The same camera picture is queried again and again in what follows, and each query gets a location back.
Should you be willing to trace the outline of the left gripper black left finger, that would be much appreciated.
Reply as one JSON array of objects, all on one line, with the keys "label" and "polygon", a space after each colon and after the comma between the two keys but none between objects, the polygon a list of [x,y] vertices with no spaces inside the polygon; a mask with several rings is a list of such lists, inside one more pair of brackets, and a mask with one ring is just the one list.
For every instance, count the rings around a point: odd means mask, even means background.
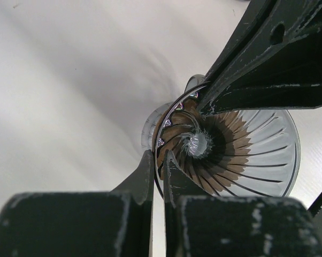
[{"label": "left gripper black left finger", "polygon": [[0,212],[0,256],[151,256],[154,156],[109,192],[26,192]]}]

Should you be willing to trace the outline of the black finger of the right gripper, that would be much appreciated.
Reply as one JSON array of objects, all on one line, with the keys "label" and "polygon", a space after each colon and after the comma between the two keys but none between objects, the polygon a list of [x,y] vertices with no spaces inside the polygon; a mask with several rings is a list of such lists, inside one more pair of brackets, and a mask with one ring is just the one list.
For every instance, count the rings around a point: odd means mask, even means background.
[{"label": "black finger of the right gripper", "polygon": [[322,1],[251,1],[204,81],[205,116],[322,107]]}]

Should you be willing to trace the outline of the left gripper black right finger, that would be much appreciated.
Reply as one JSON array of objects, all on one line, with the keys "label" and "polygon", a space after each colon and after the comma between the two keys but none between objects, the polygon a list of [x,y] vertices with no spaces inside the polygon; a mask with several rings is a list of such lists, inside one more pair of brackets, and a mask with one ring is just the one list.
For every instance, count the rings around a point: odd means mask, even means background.
[{"label": "left gripper black right finger", "polygon": [[166,153],[167,256],[322,256],[311,214],[293,198],[210,196]]}]

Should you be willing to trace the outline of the clear glass dripper cone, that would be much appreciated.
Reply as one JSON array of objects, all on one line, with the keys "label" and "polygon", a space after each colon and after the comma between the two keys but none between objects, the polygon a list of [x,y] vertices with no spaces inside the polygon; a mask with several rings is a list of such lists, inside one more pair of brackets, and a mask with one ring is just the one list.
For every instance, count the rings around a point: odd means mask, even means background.
[{"label": "clear glass dripper cone", "polygon": [[213,196],[288,196],[300,166],[300,140],[286,110],[234,110],[205,116],[202,85],[164,112],[152,136],[155,182],[164,192],[165,155]]}]

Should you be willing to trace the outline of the clear glass carafe server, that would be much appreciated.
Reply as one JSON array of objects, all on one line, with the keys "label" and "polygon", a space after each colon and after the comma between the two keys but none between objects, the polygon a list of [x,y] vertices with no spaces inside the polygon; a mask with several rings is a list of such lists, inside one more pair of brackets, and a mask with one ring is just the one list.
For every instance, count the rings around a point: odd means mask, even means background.
[{"label": "clear glass carafe server", "polygon": [[[185,91],[187,92],[190,89],[194,88],[198,84],[200,84],[204,80],[204,75],[196,74],[190,77],[188,80]],[[161,116],[164,112],[173,104],[173,102],[165,103],[155,109],[150,116],[147,118],[146,122],[144,123],[142,134],[141,134],[141,147],[143,151],[151,150],[152,149],[152,136],[154,130],[156,128],[157,123],[159,122]]]}]

